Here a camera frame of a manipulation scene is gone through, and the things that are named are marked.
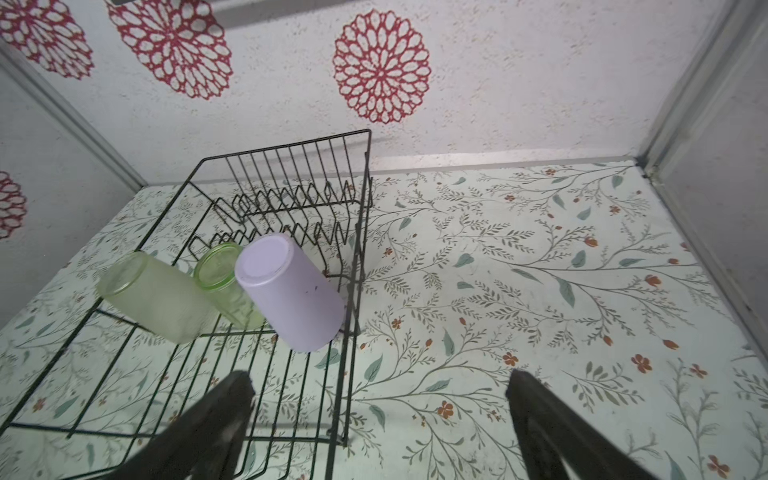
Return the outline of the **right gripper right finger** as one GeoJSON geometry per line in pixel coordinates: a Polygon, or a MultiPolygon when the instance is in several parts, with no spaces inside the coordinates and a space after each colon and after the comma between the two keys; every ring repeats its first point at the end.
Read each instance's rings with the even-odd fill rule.
{"type": "Polygon", "coordinates": [[[529,372],[511,372],[506,398],[529,478],[653,477],[529,372]]]}

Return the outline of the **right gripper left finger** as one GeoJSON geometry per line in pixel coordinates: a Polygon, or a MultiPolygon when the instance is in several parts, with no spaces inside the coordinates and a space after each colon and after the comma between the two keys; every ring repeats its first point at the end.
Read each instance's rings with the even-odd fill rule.
{"type": "Polygon", "coordinates": [[[232,479],[255,392],[246,371],[220,381],[110,479],[232,479]]]}

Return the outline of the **frosted pale green cup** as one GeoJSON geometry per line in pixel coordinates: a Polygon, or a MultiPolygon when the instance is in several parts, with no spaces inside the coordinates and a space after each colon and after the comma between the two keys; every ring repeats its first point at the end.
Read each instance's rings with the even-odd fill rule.
{"type": "Polygon", "coordinates": [[[191,342],[218,317],[192,277],[143,251],[125,255],[110,266],[97,290],[129,319],[176,344],[191,342]]]}

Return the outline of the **purple plastic cup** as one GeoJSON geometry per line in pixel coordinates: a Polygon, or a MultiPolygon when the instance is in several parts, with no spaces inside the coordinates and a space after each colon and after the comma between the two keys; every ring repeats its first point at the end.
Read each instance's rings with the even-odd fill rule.
{"type": "Polygon", "coordinates": [[[342,328],[344,300],[293,238],[261,236],[239,254],[235,277],[279,338],[314,352],[342,328]]]}

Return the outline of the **green glass mug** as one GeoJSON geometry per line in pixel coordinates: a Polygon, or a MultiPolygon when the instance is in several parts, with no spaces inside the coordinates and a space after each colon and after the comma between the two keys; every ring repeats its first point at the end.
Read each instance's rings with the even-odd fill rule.
{"type": "Polygon", "coordinates": [[[222,243],[211,248],[198,262],[193,279],[206,297],[235,327],[256,330],[263,327],[265,317],[238,283],[235,265],[243,248],[222,243]]]}

